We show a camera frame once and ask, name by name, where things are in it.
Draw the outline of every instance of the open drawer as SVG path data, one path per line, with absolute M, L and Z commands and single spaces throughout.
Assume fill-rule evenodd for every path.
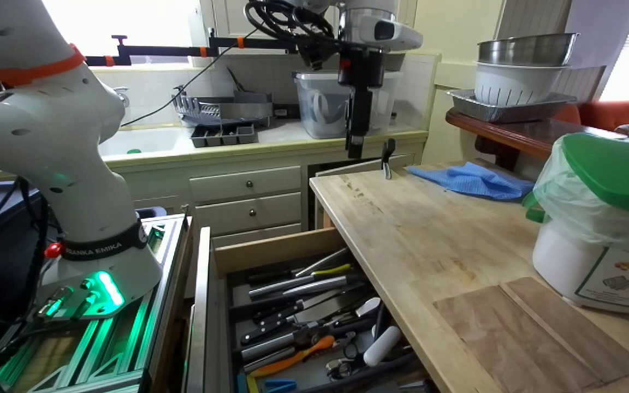
M 305 233 L 271 237 L 271 240 L 226 246 L 216 252 L 211 252 L 211 229 L 204 227 L 200 237 L 201 240 L 200 240 L 200 254 L 196 254 L 196 291 L 195 291 L 195 303 L 191 310 L 183 391 L 191 391 L 191 393 L 195 391 L 206 391 L 206 393 L 249 391 L 252 393 L 256 391 L 254 384 L 249 389 L 249 383 L 238 376 L 244 376 L 240 373 L 244 365 L 254 361 L 262 361 L 267 356 L 259 353 L 254 358 L 244 358 L 242 350 L 249 350 L 256 344 L 242 344 L 240 338 L 244 336 L 244 331 L 254 331 L 256 327 L 254 317 L 262 312 L 261 307 L 274 306 L 274 301 L 270 301 L 270 296 L 267 301 L 262 299 L 252 301 L 249 295 L 244 296 L 244 286 L 252 291 L 259 289 L 259 286 L 249 286 L 244 277 L 256 277 L 256 275 L 276 273 L 276 270 L 297 270 L 297 268 L 311 267 L 313 261 L 346 249 L 346 242 L 341 240 L 337 229 L 305 231 Z M 348 277 L 355 277 L 353 281 L 356 284 L 353 286 L 355 291 L 346 292 L 353 296 L 339 296 L 339 299 L 353 299 L 353 303 L 356 301 L 356 307 L 358 307 L 361 303 L 366 303 L 366 299 L 373 299 L 377 292 L 367 284 L 366 275 L 364 273 L 358 275 L 358 267 L 355 265 L 353 268 L 355 270 L 353 275 L 348 273 Z M 356 368 L 356 373 L 349 373 L 353 378 L 341 376 L 341 373 L 332 376 L 332 368 L 327 366 L 337 365 L 337 361 L 343 361 L 348 350 L 356 351 L 361 347 L 358 340 L 367 340 L 367 347 L 373 342 L 371 327 L 379 324 L 379 315 L 380 312 L 370 312 L 367 317 L 346 322 L 346 324 L 358 324 L 356 335 L 349 335 L 346 338 L 341 336 L 341 329 L 339 335 L 334 335 L 334 329 L 327 329 L 337 338 L 337 347 L 317 351 L 305 362 L 277 376 L 259 378 L 256 383 L 261 384 L 261 391 L 270 391 L 262 387 L 267 380 L 297 383 L 297 391 L 353 391 L 355 387 L 370 389 L 371 384 L 379 384 L 379 383 L 394 384 L 394 387 L 402 387 L 402 384 L 417 387 L 414 391 L 432 391 L 430 387 L 426 387 L 426 380 L 428 380 L 426 372 L 415 358 L 415 353 L 408 350 L 408 344 L 396 344 L 396 350 L 391 351 L 394 356 L 377 362 L 377 366 L 366 366 L 364 351 L 358 351 L 361 366 Z M 285 358 L 306 351 L 313 342 L 291 350 L 291 353 Z

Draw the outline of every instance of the metal bowl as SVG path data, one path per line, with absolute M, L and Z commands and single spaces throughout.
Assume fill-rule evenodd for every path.
M 479 61 L 502 65 L 564 65 L 571 61 L 574 40 L 574 32 L 556 32 L 481 41 Z

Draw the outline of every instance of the wooden countertop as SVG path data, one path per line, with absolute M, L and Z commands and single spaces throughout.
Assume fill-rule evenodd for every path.
M 434 303 L 538 277 L 532 267 L 538 224 L 525 209 L 417 176 L 386 182 L 379 171 L 314 176 L 311 185 L 439 389 L 502 391 Z M 576 312 L 629 350 L 629 317 Z M 629 393 L 629 378 L 592 391 Z

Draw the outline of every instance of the plastic bag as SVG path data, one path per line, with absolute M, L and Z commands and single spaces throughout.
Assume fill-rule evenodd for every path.
M 562 139 L 539 172 L 533 194 L 564 233 L 629 249 L 629 211 L 604 203 L 571 169 Z

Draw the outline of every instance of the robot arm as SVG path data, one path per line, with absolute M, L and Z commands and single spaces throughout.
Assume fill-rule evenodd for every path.
M 41 0 L 0 0 L 0 84 L 0 171 L 28 179 L 64 229 L 64 255 L 38 295 L 41 315 L 118 312 L 159 281 L 131 193 L 99 155 L 120 126 L 120 98 L 66 44 Z

